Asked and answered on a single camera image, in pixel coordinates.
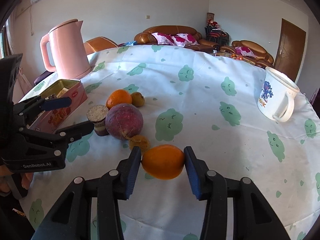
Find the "person's left hand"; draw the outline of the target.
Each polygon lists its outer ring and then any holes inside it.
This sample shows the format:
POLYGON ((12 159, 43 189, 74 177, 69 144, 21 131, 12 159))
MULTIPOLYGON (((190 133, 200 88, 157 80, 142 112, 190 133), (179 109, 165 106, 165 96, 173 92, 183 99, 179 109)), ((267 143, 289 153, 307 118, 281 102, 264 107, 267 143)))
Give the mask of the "person's left hand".
POLYGON ((12 189, 28 190, 33 177, 32 172, 14 174, 5 165, 1 165, 1 193, 9 193, 12 189))

